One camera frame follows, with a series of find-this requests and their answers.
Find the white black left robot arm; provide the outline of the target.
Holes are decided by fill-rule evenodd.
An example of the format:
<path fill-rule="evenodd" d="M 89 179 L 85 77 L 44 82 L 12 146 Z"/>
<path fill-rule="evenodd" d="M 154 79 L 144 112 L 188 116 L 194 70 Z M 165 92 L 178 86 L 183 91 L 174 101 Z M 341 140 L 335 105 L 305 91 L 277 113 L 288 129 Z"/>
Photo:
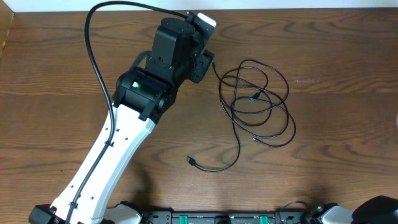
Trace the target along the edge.
<path fill-rule="evenodd" d="M 200 82 L 213 53 L 205 48 L 212 18 L 189 12 L 165 18 L 150 51 L 141 52 L 117 80 L 111 112 L 69 186 L 49 205 L 37 205 L 30 223 L 139 223 L 127 205 L 108 208 L 110 196 L 140 144 L 175 102 L 185 80 Z"/>

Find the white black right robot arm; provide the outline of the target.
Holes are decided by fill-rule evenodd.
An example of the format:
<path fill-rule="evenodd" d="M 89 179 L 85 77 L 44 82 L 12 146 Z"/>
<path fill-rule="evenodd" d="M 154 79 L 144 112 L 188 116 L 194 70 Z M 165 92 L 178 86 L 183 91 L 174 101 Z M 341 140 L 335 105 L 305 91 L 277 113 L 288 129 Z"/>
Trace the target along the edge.
<path fill-rule="evenodd" d="M 310 224 L 397 224 L 397 199 L 377 196 L 364 202 L 357 209 L 348 209 L 337 203 L 314 208 L 303 218 Z"/>

